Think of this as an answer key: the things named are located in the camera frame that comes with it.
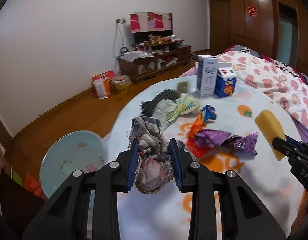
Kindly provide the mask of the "yellow plastic bag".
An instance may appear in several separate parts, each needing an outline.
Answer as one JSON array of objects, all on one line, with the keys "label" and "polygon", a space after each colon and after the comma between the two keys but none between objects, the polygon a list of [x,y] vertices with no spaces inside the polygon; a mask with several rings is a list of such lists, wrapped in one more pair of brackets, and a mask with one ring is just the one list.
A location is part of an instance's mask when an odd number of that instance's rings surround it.
[{"label": "yellow plastic bag", "polygon": [[166,130],[180,115],[197,114],[200,103],[191,94],[182,93],[176,100],[160,100],[153,112],[153,117],[159,119],[162,130]]}]

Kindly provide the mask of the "dark wooden side cabinet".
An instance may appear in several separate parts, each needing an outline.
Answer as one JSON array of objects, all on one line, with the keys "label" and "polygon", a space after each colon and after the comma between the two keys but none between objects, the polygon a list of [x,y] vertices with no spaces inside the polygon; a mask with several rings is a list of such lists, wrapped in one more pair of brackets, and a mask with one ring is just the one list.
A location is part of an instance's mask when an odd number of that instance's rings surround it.
[{"label": "dark wooden side cabinet", "polygon": [[22,239],[45,201],[21,187],[1,170],[0,204],[0,239]]}]

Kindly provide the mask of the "heart-patterned white quilt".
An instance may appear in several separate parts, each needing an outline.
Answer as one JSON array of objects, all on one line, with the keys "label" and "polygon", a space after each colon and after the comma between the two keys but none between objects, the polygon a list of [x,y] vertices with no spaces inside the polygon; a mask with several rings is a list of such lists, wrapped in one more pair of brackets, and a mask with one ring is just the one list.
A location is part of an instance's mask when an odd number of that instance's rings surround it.
[{"label": "heart-patterned white quilt", "polygon": [[227,50],[216,56],[231,63],[238,81],[266,94],[308,130],[308,84],[290,66],[256,57],[249,48]]}]

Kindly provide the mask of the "black gold snack packet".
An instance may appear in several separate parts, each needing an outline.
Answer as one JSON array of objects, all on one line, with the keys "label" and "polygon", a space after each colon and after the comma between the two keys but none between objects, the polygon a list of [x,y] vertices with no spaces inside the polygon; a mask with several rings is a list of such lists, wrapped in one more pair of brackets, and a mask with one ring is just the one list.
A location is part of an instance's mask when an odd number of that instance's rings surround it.
[{"label": "black gold snack packet", "polygon": [[177,93],[180,95],[182,93],[187,93],[189,83],[187,81],[180,81],[177,83]]}]

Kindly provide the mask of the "white cartoon tablecloth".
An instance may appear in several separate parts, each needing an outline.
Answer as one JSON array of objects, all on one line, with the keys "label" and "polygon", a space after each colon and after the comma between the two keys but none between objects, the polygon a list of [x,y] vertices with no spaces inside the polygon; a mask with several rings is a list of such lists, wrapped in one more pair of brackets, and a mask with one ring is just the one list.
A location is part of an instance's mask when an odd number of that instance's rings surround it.
[{"label": "white cartoon tablecloth", "polygon": [[[133,86],[123,95],[95,102],[92,111],[95,131],[108,139],[107,159],[114,160],[129,145],[132,119],[140,114],[140,103],[151,100],[166,88],[175,88],[177,79],[161,81],[145,90]],[[217,119],[208,128],[239,135],[258,132],[255,117],[270,110],[281,122],[284,132],[300,139],[289,114],[271,98],[239,82],[233,96],[201,98],[201,105],[215,107]],[[262,134],[256,144],[257,155],[214,148],[200,158],[212,171],[233,170],[262,200],[287,236],[308,239],[308,199],[304,187],[290,172],[287,158],[277,160]],[[158,193],[142,194],[137,189],[118,194],[120,237],[122,239],[187,239],[192,195],[180,193],[167,183]]]}]

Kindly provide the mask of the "blue orange crumpled wrapper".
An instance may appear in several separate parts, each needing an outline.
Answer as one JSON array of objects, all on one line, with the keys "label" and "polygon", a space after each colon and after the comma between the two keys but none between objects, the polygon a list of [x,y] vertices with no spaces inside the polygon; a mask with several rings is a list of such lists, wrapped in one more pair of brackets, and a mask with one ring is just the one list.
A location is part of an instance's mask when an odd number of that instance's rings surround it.
[{"label": "blue orange crumpled wrapper", "polygon": [[199,147],[195,144],[194,136],[205,129],[208,121],[215,121],[217,114],[215,113],[215,108],[211,105],[205,105],[198,113],[196,121],[191,125],[187,133],[187,149],[196,157],[196,159],[201,158],[207,152],[210,151],[210,148],[207,146]]}]

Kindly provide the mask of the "orange white paper bag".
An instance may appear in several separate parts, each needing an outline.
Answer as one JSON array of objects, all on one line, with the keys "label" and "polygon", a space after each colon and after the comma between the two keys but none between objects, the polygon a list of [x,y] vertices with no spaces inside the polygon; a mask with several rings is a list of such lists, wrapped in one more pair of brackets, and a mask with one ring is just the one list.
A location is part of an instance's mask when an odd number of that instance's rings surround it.
[{"label": "orange white paper bag", "polygon": [[109,70],[99,75],[92,77],[92,85],[100,100],[106,99],[110,96],[112,79],[115,77],[114,71]]}]

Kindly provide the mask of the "yellow sponge block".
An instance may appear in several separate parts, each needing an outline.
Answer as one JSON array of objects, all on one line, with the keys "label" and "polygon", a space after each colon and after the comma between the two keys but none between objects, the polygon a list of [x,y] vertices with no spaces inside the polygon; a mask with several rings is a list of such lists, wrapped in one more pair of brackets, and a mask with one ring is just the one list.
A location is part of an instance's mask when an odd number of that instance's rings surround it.
[{"label": "yellow sponge block", "polygon": [[261,113],[255,118],[255,123],[257,124],[258,129],[261,131],[268,144],[271,146],[276,159],[281,161],[284,155],[275,150],[272,146],[273,140],[276,137],[284,141],[287,140],[279,120],[271,111],[265,109],[261,111]]}]

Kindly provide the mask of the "wall power socket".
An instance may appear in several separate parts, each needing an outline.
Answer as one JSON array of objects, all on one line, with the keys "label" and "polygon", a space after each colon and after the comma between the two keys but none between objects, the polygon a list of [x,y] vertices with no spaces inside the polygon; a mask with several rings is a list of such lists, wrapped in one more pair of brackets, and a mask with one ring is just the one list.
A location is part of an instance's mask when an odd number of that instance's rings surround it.
[{"label": "wall power socket", "polygon": [[126,19],[125,18],[121,18],[121,19],[116,19],[115,20],[116,24],[125,24],[126,23]]}]

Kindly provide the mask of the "orange cloth on floor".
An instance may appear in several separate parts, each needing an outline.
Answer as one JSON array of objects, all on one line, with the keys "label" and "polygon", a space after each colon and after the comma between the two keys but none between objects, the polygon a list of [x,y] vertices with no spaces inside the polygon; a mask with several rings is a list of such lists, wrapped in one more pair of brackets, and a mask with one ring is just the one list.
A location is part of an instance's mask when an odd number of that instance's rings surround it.
[{"label": "orange cloth on floor", "polygon": [[47,200],[45,194],[43,193],[41,182],[36,180],[35,177],[32,176],[29,172],[27,172],[25,175],[23,187],[33,195],[43,200]]}]

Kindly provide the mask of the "wooden tv cabinet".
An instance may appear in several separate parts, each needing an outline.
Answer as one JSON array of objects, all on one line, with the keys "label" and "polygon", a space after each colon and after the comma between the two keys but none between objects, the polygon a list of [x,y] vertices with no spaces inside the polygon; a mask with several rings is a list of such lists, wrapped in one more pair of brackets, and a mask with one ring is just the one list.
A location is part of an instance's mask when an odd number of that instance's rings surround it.
[{"label": "wooden tv cabinet", "polygon": [[121,74],[134,83],[178,68],[191,60],[191,46],[183,40],[139,43],[130,50],[123,49],[118,57]]}]

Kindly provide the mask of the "light blue basin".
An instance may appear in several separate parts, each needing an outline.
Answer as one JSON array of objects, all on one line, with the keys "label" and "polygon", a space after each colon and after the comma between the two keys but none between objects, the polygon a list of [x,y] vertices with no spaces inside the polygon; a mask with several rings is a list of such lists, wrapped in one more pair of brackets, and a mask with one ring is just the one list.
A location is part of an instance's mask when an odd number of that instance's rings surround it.
[{"label": "light blue basin", "polygon": [[107,162],[102,138],[91,131],[64,135],[47,150],[40,166],[44,195],[50,198],[75,170],[93,172]]}]

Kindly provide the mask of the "brown wooden wardrobe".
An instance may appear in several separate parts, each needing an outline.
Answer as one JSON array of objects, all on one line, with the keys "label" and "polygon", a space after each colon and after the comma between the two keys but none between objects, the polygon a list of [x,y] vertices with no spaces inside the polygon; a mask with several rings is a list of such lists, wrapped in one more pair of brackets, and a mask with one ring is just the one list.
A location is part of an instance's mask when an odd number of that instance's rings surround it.
[{"label": "brown wooden wardrobe", "polygon": [[[308,9],[301,0],[207,0],[210,49],[215,54],[243,45],[281,59],[308,76]],[[257,9],[249,17],[247,5]]]}]

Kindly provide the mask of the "grey patterned cloth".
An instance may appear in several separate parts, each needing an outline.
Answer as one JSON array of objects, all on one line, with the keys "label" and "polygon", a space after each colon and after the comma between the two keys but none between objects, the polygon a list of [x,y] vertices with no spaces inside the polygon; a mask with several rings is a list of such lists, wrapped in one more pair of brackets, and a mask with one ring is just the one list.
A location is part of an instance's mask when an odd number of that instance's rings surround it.
[{"label": "grey patterned cloth", "polygon": [[194,176],[187,170],[192,155],[182,141],[167,141],[159,119],[138,116],[132,119],[129,141],[138,141],[138,166],[134,184],[144,194],[160,191],[174,180],[182,193],[194,190]]}]

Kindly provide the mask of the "purple snack wrapper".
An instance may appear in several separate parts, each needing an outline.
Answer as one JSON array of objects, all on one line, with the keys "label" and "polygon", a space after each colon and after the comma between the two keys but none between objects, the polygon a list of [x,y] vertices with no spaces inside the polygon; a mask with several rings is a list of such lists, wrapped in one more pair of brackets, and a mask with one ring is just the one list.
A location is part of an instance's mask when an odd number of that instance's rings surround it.
[{"label": "purple snack wrapper", "polygon": [[202,129],[194,136],[194,145],[199,148],[227,147],[234,150],[257,155],[255,149],[258,140],[258,133],[251,133],[246,136],[232,134],[217,129]]}]

